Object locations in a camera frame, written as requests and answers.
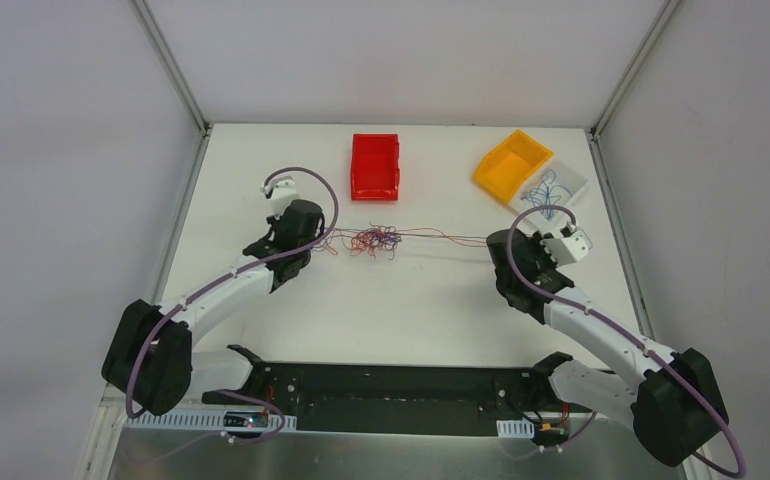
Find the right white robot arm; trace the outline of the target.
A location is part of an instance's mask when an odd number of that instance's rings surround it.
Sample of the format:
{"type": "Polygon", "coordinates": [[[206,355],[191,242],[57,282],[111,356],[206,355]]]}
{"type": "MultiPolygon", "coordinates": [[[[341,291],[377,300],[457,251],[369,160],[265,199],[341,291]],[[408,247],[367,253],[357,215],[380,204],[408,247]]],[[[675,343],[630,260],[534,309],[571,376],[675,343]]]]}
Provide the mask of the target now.
{"type": "Polygon", "coordinates": [[[496,289],[507,304],[598,358],[601,371],[557,352],[538,364],[530,400],[544,410],[587,407],[630,429],[644,449],[677,466],[720,433],[729,416],[710,361],[634,332],[601,312],[560,267],[582,260],[592,243],[568,226],[558,236],[500,230],[486,239],[496,289]]]}

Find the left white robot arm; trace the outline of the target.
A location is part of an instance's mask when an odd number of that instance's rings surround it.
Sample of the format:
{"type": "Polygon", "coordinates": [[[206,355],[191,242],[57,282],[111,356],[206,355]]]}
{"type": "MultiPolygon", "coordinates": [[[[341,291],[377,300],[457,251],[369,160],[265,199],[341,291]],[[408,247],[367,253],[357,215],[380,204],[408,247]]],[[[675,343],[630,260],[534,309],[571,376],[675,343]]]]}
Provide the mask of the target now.
{"type": "Polygon", "coordinates": [[[311,261],[311,242],[325,233],[323,210],[309,200],[291,201],[267,223],[267,234],[220,278],[180,300],[152,305],[137,299],[124,309],[101,375],[131,393],[142,412],[160,416],[188,396],[220,389],[247,405],[264,396],[266,378],[235,348],[194,348],[248,302],[296,278],[311,261]]]}

